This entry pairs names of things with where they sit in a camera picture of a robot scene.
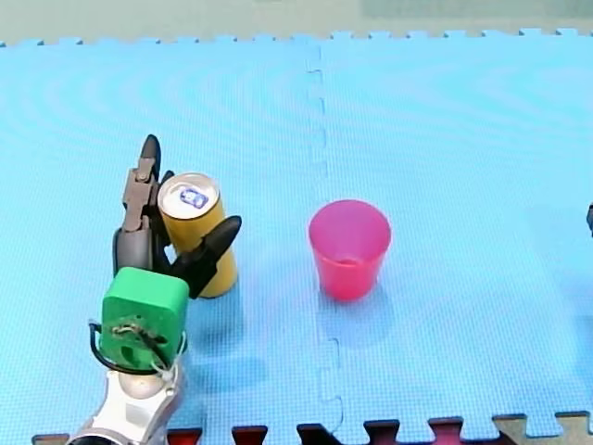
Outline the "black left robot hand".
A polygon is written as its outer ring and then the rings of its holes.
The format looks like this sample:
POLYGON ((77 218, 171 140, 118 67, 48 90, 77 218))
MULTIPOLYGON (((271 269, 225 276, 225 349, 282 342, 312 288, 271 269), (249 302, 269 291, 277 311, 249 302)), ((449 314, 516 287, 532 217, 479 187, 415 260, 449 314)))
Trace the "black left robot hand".
POLYGON ((124 218, 112 242, 113 269, 135 267, 183 279, 189 296, 216 298, 238 276, 232 244, 242 218, 228 216, 221 191, 204 173, 160 172, 157 137, 146 137, 128 172, 124 218))

